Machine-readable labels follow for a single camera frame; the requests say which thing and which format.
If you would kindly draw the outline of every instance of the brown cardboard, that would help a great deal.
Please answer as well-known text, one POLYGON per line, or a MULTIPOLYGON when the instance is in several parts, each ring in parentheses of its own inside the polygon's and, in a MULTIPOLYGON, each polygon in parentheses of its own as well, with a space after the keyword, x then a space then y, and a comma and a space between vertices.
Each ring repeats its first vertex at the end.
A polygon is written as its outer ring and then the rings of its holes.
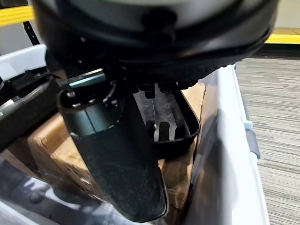
POLYGON ((28 137, 28 145, 42 180, 56 187, 73 189, 72 182, 50 156, 67 137, 62 116, 56 114, 28 137))

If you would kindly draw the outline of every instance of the black plastic part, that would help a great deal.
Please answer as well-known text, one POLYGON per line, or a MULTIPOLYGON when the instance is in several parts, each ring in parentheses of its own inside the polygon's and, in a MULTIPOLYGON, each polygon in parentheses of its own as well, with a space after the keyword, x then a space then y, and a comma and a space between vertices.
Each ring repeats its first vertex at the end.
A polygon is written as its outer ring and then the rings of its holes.
POLYGON ((28 5, 27 0, 0 0, 0 8, 11 8, 28 5))
POLYGON ((16 138, 22 136, 57 111, 56 94, 60 90, 56 81, 51 79, 46 90, 22 105, 5 119, 0 120, 0 152, 16 138))
POLYGON ((66 108, 65 94, 60 94, 58 109, 105 198, 135 222, 163 216, 168 203, 162 175, 132 94, 123 96, 120 109, 105 109, 101 101, 66 108), (100 128, 101 120, 106 125, 100 128))
POLYGON ((199 134, 200 123, 190 105, 180 90, 174 90, 173 95, 181 110, 189 135, 174 141, 159 141, 154 143, 158 158, 175 158, 187 153, 194 138, 199 134))
POLYGON ((0 77, 0 105, 12 99, 15 96, 9 83, 0 77))
POLYGON ((41 84, 48 82, 48 76, 48 73, 34 74, 34 71, 26 70, 23 74, 11 78, 9 82, 15 95, 23 98, 41 84))
MULTIPOLYGON (((153 45, 147 29, 119 29, 68 1, 53 2, 34 0, 33 6, 40 34, 64 68, 119 66, 123 73, 118 75, 137 84, 195 81, 251 55, 270 35, 278 4, 277 0, 237 0, 206 21, 175 30, 171 44, 153 45)), ((115 1, 105 4, 118 7, 115 1)))
POLYGON ((32 45, 39 45, 40 43, 38 41, 38 38, 31 26, 30 22, 29 21, 23 22, 23 25, 24 25, 24 29, 25 29, 32 45))

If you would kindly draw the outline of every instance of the yellow wall trim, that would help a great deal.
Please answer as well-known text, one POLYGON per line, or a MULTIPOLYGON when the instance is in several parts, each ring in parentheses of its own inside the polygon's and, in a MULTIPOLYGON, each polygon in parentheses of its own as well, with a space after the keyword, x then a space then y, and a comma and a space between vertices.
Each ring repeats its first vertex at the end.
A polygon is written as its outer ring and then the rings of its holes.
POLYGON ((34 20, 32 6, 0 9, 0 27, 34 20))

